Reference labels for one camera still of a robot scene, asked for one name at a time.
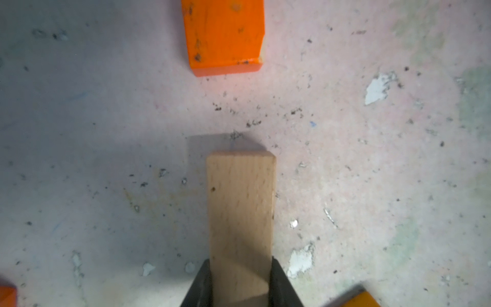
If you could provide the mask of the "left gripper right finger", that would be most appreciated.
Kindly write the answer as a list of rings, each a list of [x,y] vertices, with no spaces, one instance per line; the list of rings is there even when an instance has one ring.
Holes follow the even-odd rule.
[[[303,307],[299,296],[276,258],[272,258],[269,281],[270,307]]]

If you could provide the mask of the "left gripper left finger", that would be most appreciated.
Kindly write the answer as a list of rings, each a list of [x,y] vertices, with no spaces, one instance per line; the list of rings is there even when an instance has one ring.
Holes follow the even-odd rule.
[[[181,307],[212,307],[212,274],[210,260],[206,259],[192,282]]]

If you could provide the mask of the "natural wood block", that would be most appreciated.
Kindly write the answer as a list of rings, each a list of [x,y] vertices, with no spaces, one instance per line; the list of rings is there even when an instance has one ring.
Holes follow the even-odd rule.
[[[214,306],[267,306],[272,267],[276,157],[267,151],[207,157]]]

